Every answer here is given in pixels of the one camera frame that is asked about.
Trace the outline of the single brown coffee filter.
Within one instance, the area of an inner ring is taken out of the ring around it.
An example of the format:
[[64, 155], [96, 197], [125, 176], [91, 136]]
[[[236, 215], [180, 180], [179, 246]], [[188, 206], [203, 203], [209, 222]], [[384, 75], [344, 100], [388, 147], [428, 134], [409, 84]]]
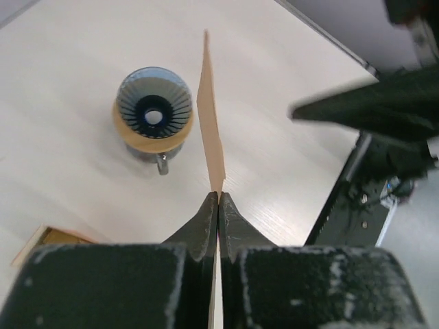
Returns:
[[217, 124], [213, 68], [209, 47], [209, 32], [207, 30], [204, 31], [202, 69], [196, 103], [210, 188], [219, 199], [222, 194], [226, 172], [224, 152]]

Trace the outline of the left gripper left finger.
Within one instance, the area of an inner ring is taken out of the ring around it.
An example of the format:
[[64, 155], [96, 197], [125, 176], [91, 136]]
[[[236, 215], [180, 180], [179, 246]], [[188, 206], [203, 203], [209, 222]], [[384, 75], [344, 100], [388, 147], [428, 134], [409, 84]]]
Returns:
[[219, 197], [210, 192], [188, 222], [161, 245], [175, 247], [188, 264], [213, 264], [217, 246], [217, 215]]

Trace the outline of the blue glass dripper cone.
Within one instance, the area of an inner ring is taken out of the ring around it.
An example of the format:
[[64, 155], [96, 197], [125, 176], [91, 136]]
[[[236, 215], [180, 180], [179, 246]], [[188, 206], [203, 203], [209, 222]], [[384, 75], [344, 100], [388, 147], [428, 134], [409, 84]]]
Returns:
[[192, 113], [191, 91], [173, 71], [150, 66], [129, 74], [116, 96], [121, 119], [137, 134], [153, 139], [175, 135]]

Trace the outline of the wooden dripper ring holder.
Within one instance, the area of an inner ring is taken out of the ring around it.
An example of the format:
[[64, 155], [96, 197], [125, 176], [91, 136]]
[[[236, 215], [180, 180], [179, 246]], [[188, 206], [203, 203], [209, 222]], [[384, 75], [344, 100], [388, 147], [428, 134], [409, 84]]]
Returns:
[[170, 137], [159, 139], [147, 138], [131, 130], [122, 120], [119, 114], [119, 106], [116, 101], [114, 101], [112, 105], [112, 119], [116, 131], [122, 138], [123, 142], [127, 145], [144, 153], [159, 154], [171, 151], [185, 142], [193, 126], [194, 113], [191, 112], [188, 123], [181, 129], [181, 131]]

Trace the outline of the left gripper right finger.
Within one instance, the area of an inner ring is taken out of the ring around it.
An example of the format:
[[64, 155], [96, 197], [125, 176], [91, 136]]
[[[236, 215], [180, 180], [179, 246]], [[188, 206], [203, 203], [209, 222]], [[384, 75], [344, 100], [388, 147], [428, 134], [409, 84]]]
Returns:
[[230, 193], [222, 193], [219, 201], [219, 250], [222, 264], [234, 263], [238, 252], [248, 247], [274, 247], [238, 211]]

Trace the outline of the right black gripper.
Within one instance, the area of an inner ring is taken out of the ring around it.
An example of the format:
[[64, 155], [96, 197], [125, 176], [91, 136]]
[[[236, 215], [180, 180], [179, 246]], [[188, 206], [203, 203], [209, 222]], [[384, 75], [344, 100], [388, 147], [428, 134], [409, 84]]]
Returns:
[[405, 27], [419, 70], [313, 97], [289, 107], [292, 120], [335, 123], [403, 143], [438, 137], [438, 1], [385, 0], [388, 20]]

